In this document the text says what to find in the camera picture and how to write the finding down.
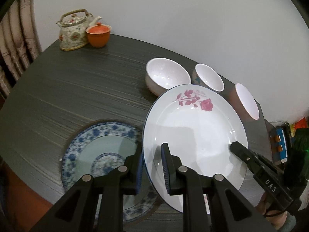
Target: hand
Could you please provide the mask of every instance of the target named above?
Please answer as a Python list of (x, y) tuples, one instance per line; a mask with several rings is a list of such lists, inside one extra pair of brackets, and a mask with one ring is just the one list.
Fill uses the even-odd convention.
[[(265, 208), (266, 197), (267, 197), (267, 193), (263, 193), (260, 202), (256, 206), (256, 209), (262, 215), (265, 215), (265, 213), (266, 213), (266, 208)], [(271, 210), (271, 211), (268, 211), (266, 214), (272, 215), (272, 214), (276, 214), (276, 213), (279, 213), (279, 212), (280, 211)], [(280, 214), (280, 215), (277, 215), (277, 216), (266, 217), (266, 220), (269, 221), (274, 226), (274, 228), (276, 230), (279, 230), (286, 221), (286, 214), (287, 214), (287, 211), (285, 211), (283, 214)]]

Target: white bowl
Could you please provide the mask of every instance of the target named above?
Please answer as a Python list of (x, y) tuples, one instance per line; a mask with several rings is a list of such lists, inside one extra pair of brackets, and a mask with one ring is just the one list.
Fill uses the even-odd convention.
[(220, 173), (239, 189), (247, 165), (229, 146), (238, 141), (248, 148), (245, 129), (231, 105), (216, 92), (198, 85), (180, 85), (152, 105), (143, 130), (143, 156), (150, 181), (168, 205), (182, 212), (182, 195), (170, 196), (165, 187), (161, 144), (198, 174)]
[(255, 99), (242, 84), (236, 84), (229, 96), (229, 103), (243, 121), (258, 120), (260, 112)]
[(201, 85), (213, 91), (223, 91), (224, 83), (218, 73), (204, 64), (197, 64), (192, 73), (193, 84)]
[(146, 65), (146, 84), (155, 95), (177, 85), (191, 84), (189, 73), (180, 64), (167, 58), (154, 58)]

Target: pink rose pattern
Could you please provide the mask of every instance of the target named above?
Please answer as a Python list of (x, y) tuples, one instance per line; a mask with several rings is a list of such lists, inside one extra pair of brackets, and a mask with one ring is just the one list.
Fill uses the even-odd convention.
[(180, 106), (185, 105), (191, 105), (195, 108), (198, 108), (198, 104), (200, 105), (200, 108), (204, 111), (211, 111), (214, 105), (211, 103), (211, 99), (205, 99), (201, 100), (200, 96), (206, 97), (206, 94), (203, 92), (200, 92), (199, 90), (193, 91), (193, 90), (186, 90), (184, 92), (184, 95), (182, 96), (182, 93), (178, 94), (176, 97), (176, 100), (178, 101)]

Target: white wall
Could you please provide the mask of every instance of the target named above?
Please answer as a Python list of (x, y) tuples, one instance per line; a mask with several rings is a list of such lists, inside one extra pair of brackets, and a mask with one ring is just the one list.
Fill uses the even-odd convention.
[(86, 8), (113, 33), (170, 49), (244, 84), (268, 121), (309, 110), (309, 30), (290, 0), (34, 0), (42, 49), (65, 12)]

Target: teapot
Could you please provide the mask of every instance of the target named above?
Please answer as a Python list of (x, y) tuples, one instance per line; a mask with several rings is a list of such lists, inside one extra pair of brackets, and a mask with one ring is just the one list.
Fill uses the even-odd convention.
[[(77, 16), (78, 12), (84, 12), (86, 16)], [(62, 22), (69, 15), (71, 15), (71, 19)], [(86, 29), (94, 26), (100, 19), (102, 18), (93, 18), (93, 15), (85, 9), (74, 10), (62, 15), (60, 21), (56, 23), (61, 29), (59, 33), (60, 49), (71, 51), (85, 46), (88, 43)]]

